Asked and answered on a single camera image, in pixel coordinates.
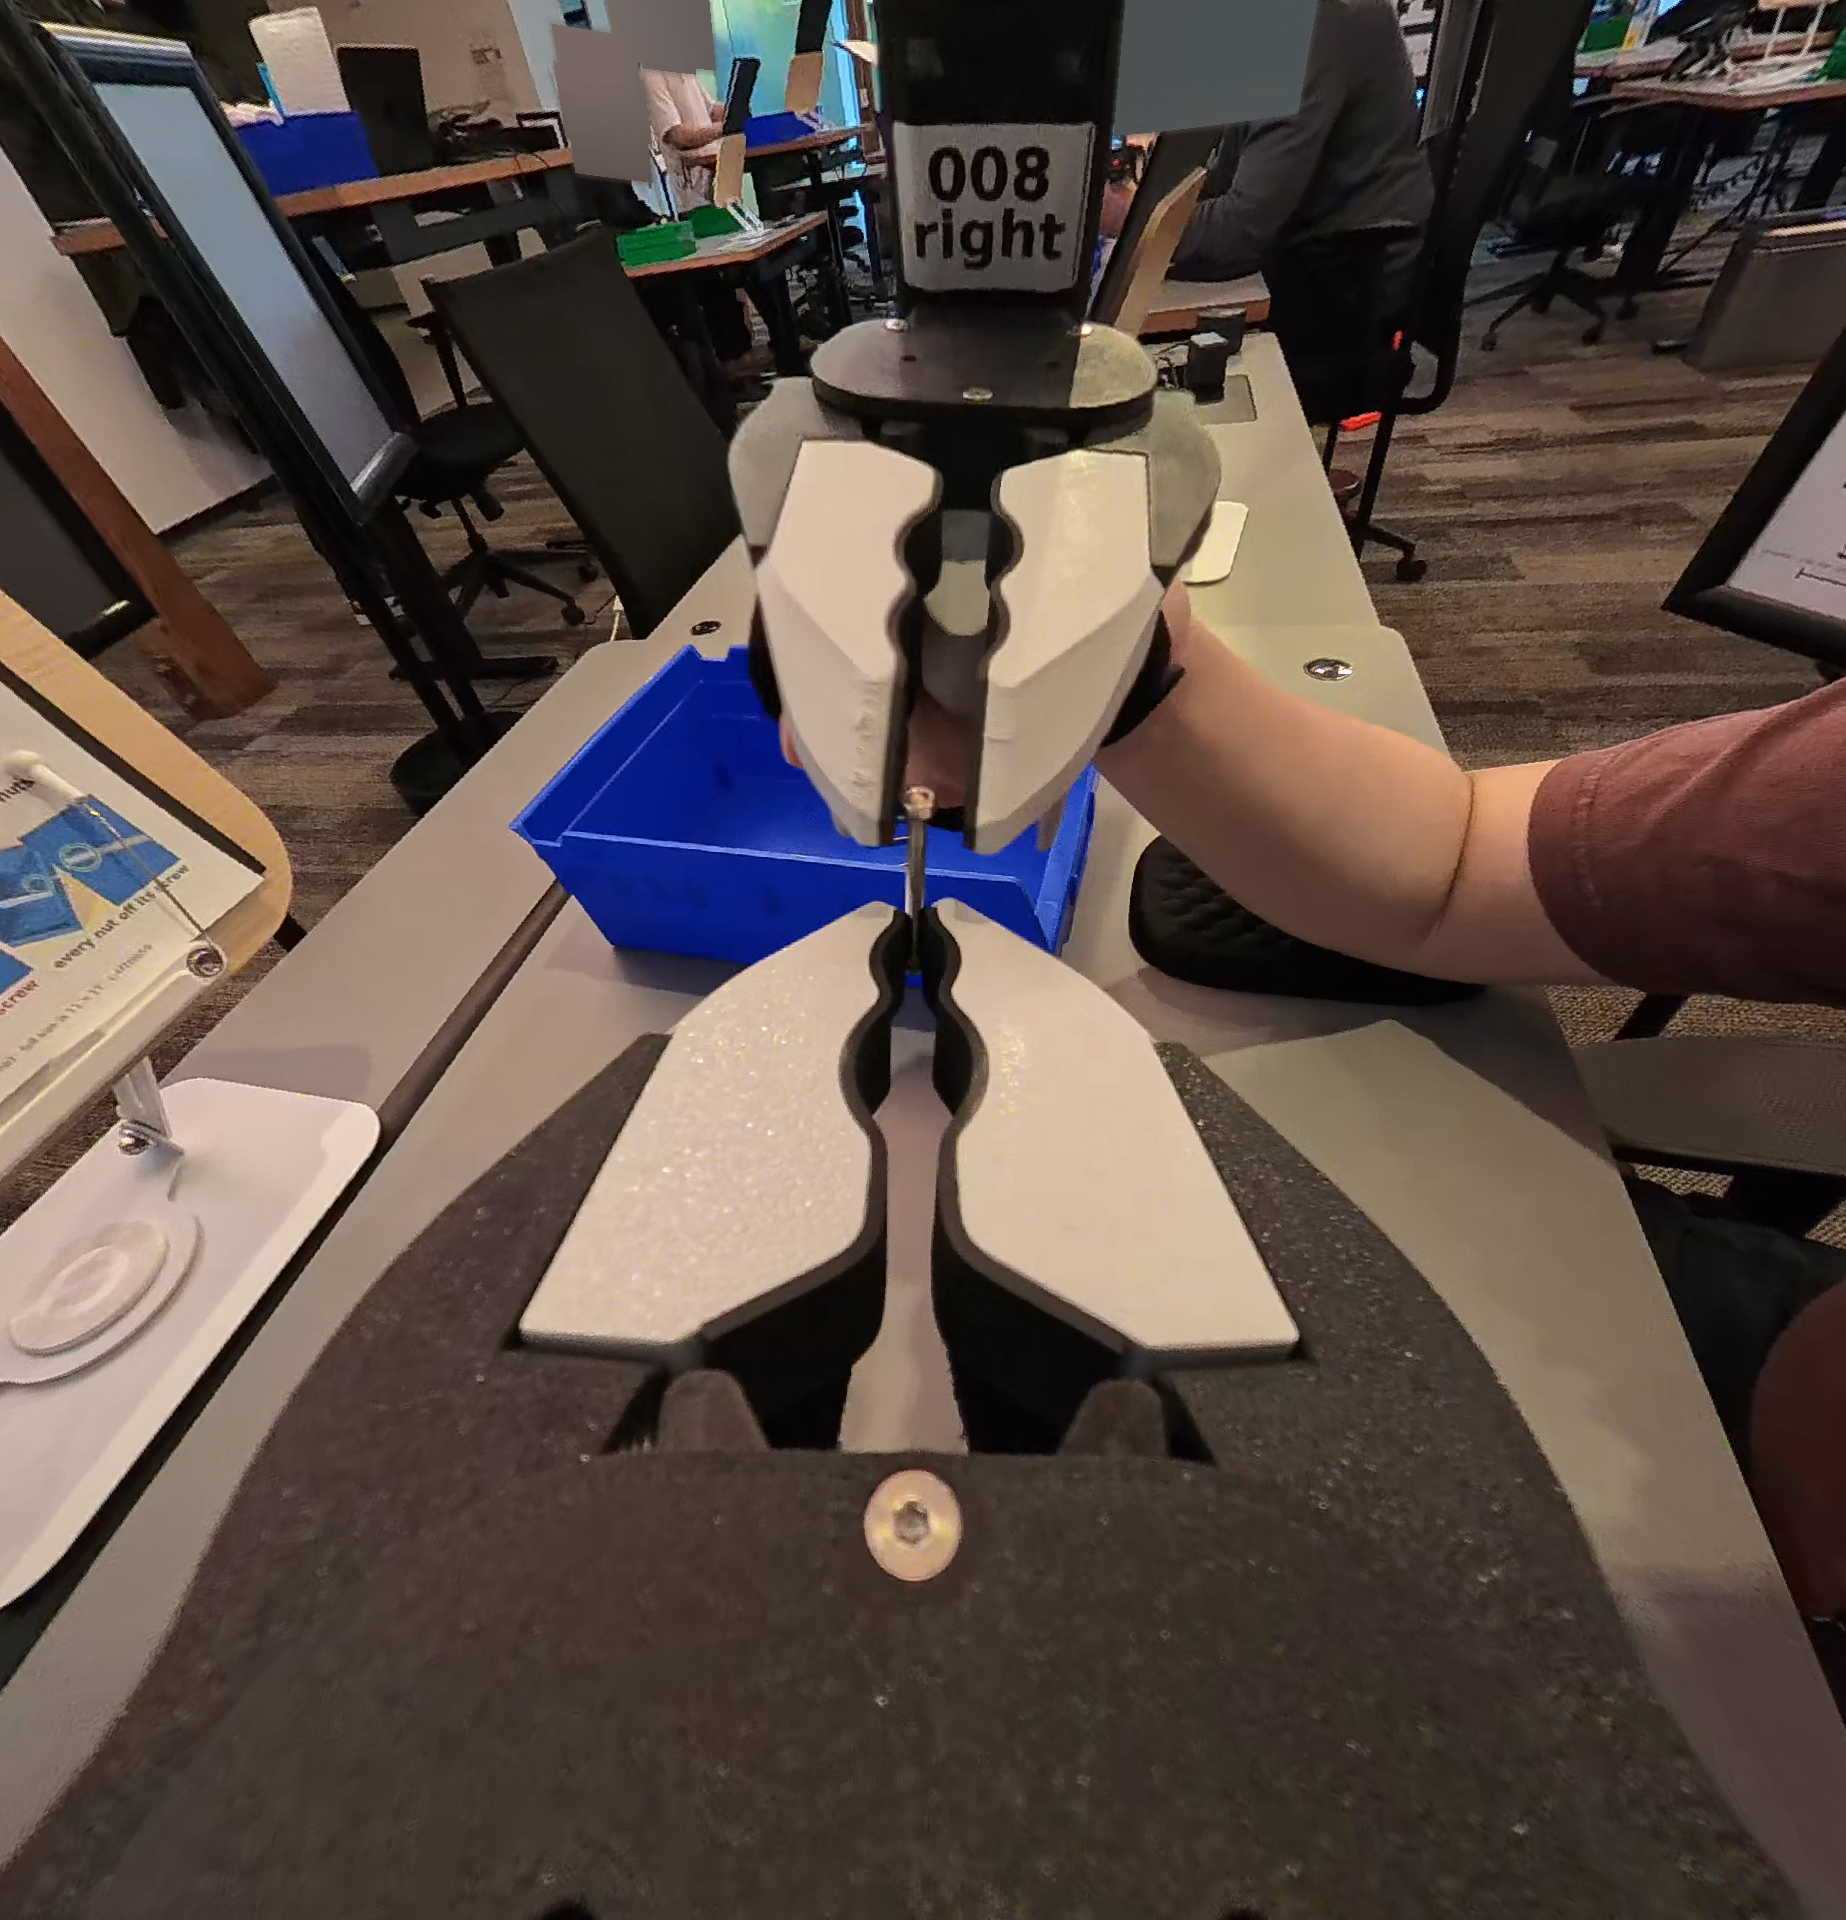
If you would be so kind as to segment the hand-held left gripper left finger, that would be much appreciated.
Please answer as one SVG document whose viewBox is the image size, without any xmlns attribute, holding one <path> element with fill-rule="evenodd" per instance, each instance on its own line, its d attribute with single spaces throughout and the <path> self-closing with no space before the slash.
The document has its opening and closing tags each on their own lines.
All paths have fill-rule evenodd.
<svg viewBox="0 0 1846 1920">
<path fill-rule="evenodd" d="M 779 1451 L 840 1446 L 887 1320 L 889 1036 L 914 924 L 871 904 L 699 1000 L 651 1055 L 518 1339 L 737 1377 Z"/>
</svg>

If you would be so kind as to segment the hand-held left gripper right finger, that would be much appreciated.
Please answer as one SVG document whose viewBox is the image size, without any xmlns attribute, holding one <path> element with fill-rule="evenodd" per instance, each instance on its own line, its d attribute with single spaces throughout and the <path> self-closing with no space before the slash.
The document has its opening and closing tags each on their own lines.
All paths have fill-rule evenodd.
<svg viewBox="0 0 1846 1920">
<path fill-rule="evenodd" d="M 936 1020 L 933 1311 L 971 1454 L 1055 1454 L 1113 1380 L 1289 1362 L 1301 1328 L 1150 1032 L 963 900 Z"/>
</svg>

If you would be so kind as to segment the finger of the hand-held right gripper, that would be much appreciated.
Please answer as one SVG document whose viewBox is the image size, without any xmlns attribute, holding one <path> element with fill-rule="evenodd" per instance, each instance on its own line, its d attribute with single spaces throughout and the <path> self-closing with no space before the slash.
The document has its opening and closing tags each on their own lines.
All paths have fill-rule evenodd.
<svg viewBox="0 0 1846 1920">
<path fill-rule="evenodd" d="M 983 661 L 973 851 L 1004 851 L 1096 760 L 1136 687 L 1168 588 L 1150 563 L 1150 483 L 1139 453 L 1076 450 L 1009 469 L 994 519 L 1012 554 Z"/>
<path fill-rule="evenodd" d="M 911 539 L 936 511 L 929 464 L 880 442 L 808 440 L 758 563 L 779 721 L 856 844 L 895 835 L 916 599 Z"/>
</svg>

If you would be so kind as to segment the plain blue plastic bin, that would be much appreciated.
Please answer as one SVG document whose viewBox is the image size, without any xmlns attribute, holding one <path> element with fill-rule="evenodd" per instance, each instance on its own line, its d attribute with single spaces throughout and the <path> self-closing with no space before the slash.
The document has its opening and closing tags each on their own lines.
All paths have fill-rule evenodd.
<svg viewBox="0 0 1846 1920">
<path fill-rule="evenodd" d="M 837 829 L 779 753 L 746 650 L 672 659 L 511 832 L 614 949 L 750 967 L 909 898 L 909 842 L 863 848 Z"/>
</svg>

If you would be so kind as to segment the person's right forearm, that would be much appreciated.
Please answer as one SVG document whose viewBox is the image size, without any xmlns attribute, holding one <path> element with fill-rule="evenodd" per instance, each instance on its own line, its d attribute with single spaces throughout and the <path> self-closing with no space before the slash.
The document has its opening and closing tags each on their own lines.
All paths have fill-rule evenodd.
<svg viewBox="0 0 1846 1920">
<path fill-rule="evenodd" d="M 1531 875 L 1546 763 L 1468 773 L 1273 687 L 1199 616 L 1174 629 L 1174 664 L 1176 689 L 1098 768 L 1246 911 L 1397 972 L 1485 989 L 1598 980 Z"/>
</svg>

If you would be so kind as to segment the person's right hand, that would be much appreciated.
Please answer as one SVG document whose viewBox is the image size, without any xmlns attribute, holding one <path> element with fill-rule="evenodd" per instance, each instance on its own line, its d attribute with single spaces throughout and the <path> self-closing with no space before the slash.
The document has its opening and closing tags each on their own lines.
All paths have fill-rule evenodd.
<svg viewBox="0 0 1846 1920">
<path fill-rule="evenodd" d="M 1155 629 L 1169 689 L 1125 735 L 1107 739 L 1096 769 L 1158 832 L 1186 844 L 1199 819 L 1240 819 L 1237 795 L 1255 773 L 1251 724 L 1261 721 L 1258 683 L 1215 634 L 1194 615 L 1189 586 L 1161 602 Z M 920 693 L 909 724 L 909 787 L 936 791 L 938 808 L 963 805 L 976 768 L 981 724 Z"/>
</svg>

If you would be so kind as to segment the tilted wooden board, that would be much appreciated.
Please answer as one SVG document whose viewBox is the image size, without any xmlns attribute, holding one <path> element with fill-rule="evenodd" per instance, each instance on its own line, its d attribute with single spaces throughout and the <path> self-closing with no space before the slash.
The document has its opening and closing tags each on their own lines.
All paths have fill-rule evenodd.
<svg viewBox="0 0 1846 1920">
<path fill-rule="evenodd" d="M 1192 168 L 1168 193 L 1150 193 L 1143 224 L 1125 220 L 1120 236 L 1123 271 L 1102 304 L 1102 324 L 1143 337 L 1161 290 L 1174 274 L 1176 245 L 1200 199 L 1204 166 Z"/>
</svg>

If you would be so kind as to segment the black laptop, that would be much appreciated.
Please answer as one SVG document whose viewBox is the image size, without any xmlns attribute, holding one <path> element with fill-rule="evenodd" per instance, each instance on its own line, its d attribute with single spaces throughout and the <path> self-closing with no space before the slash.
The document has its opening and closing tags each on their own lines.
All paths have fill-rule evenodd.
<svg viewBox="0 0 1846 1920">
<path fill-rule="evenodd" d="M 422 50 L 408 43 L 341 43 L 334 62 L 348 99 L 385 179 L 438 163 Z"/>
</svg>

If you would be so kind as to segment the small blue storage bin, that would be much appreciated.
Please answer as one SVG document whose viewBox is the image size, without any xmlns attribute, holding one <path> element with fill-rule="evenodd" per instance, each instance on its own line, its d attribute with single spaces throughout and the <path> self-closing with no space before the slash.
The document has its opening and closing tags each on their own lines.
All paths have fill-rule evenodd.
<svg viewBox="0 0 1846 1920">
<path fill-rule="evenodd" d="M 276 199 L 380 179 L 354 110 L 252 119 L 234 130 Z"/>
</svg>

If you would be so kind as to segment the black framed easel board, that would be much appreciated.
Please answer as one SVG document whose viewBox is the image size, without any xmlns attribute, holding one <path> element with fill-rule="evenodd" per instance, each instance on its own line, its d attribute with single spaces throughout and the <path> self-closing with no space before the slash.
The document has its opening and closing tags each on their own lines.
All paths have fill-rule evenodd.
<svg viewBox="0 0 1846 1920">
<path fill-rule="evenodd" d="M 422 421 L 396 386 L 396 354 L 348 318 L 334 274 L 265 190 L 190 47 L 61 28 L 16 4 L 0 4 L 0 47 L 427 710 L 433 730 L 391 768 L 400 800 L 423 816 L 516 725 L 479 687 L 543 679 L 558 661 L 487 659 L 396 506 Z"/>
</svg>

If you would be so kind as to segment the framed marker sign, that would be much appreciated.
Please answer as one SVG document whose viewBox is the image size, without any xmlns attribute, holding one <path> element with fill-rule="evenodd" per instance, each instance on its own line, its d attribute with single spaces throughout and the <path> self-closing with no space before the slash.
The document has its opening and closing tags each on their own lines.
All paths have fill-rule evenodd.
<svg viewBox="0 0 1846 1920">
<path fill-rule="evenodd" d="M 1661 609 L 1846 679 L 1846 324 Z"/>
</svg>

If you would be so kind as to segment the grey metal box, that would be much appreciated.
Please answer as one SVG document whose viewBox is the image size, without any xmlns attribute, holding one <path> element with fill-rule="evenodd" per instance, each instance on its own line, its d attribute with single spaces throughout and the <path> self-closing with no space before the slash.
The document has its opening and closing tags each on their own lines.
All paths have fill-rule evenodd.
<svg viewBox="0 0 1846 1920">
<path fill-rule="evenodd" d="M 1741 233 L 1681 358 L 1696 372 L 1815 365 L 1846 326 L 1846 213 Z"/>
</svg>

